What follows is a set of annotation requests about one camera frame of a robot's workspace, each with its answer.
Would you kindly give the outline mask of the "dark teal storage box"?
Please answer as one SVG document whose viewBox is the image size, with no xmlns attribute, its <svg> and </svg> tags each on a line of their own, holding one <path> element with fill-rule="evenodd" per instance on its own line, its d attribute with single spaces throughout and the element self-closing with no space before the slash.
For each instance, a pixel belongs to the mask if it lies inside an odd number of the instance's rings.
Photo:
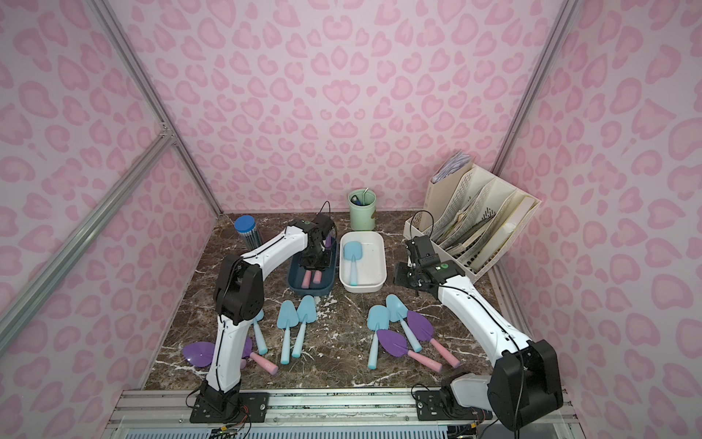
<svg viewBox="0 0 702 439">
<path fill-rule="evenodd" d="M 331 238 L 330 265 L 323 271 L 309 271 L 301 266 L 301 254 L 294 254 L 287 274 L 287 283 L 298 296 L 328 296 L 334 286 L 338 267 L 338 243 Z"/>
</svg>

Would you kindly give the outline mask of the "white storage box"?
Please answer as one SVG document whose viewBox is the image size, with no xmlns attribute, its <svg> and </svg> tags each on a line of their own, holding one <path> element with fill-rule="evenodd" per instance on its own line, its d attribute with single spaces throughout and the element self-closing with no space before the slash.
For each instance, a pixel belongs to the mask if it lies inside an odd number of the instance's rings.
<svg viewBox="0 0 702 439">
<path fill-rule="evenodd" d="M 360 241 L 363 248 L 363 257 L 358 261 L 358 286 L 349 286 L 347 283 L 347 261 L 344 257 L 344 245 L 348 241 Z M 341 239 L 339 263 L 339 279 L 349 293 L 367 294 L 376 293 L 387 280 L 387 265 L 385 256 L 385 243 L 377 232 L 348 232 Z"/>
</svg>

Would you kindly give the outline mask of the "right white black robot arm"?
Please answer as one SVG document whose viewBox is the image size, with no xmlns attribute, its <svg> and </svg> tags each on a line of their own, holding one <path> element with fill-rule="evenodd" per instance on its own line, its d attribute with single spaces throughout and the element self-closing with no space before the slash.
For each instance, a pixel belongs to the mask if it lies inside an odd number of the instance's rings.
<svg viewBox="0 0 702 439">
<path fill-rule="evenodd" d="M 546 340 L 534 341 L 510 324 L 476 290 L 468 272 L 443 261 L 427 236 L 404 241 L 409 254 L 393 282 L 436 298 L 481 345 L 493 367 L 489 377 L 462 372 L 444 385 L 451 401 L 492 412 L 512 432 L 564 404 L 558 355 Z"/>
</svg>

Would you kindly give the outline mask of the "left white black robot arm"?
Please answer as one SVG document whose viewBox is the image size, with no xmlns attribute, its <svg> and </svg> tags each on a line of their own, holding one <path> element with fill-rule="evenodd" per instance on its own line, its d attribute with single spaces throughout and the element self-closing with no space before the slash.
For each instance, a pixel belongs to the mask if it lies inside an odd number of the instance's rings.
<svg viewBox="0 0 702 439">
<path fill-rule="evenodd" d="M 296 254 L 303 268 L 322 271 L 332 263 L 331 239 L 336 225 L 319 213 L 312 221 L 295 219 L 278 235 L 240 256 L 227 256 L 221 264 L 214 301 L 218 332 L 210 370 L 200 397 L 222 412 L 235 404 L 241 387 L 241 355 L 250 325 L 263 309 L 264 280 L 281 263 Z"/>
</svg>

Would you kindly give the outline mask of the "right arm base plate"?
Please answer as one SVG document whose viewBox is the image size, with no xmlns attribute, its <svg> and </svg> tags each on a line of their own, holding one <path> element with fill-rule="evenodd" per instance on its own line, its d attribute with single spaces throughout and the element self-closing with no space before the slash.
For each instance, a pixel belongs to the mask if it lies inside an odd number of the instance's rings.
<svg viewBox="0 0 702 439">
<path fill-rule="evenodd" d="M 462 407 L 445 391 L 425 388 L 411 391 L 417 418 L 429 421 L 466 421 L 482 423 L 492 421 L 493 413 L 476 407 Z"/>
</svg>

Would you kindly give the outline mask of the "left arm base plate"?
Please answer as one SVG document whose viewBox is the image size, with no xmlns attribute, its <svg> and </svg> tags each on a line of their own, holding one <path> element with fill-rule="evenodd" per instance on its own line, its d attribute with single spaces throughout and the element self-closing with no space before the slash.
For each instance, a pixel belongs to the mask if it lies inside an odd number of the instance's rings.
<svg viewBox="0 0 702 439">
<path fill-rule="evenodd" d="M 247 420 L 263 423 L 268 410 L 269 393 L 238 393 L 230 398 L 199 395 L 189 417 L 190 424 L 237 424 Z"/>
</svg>

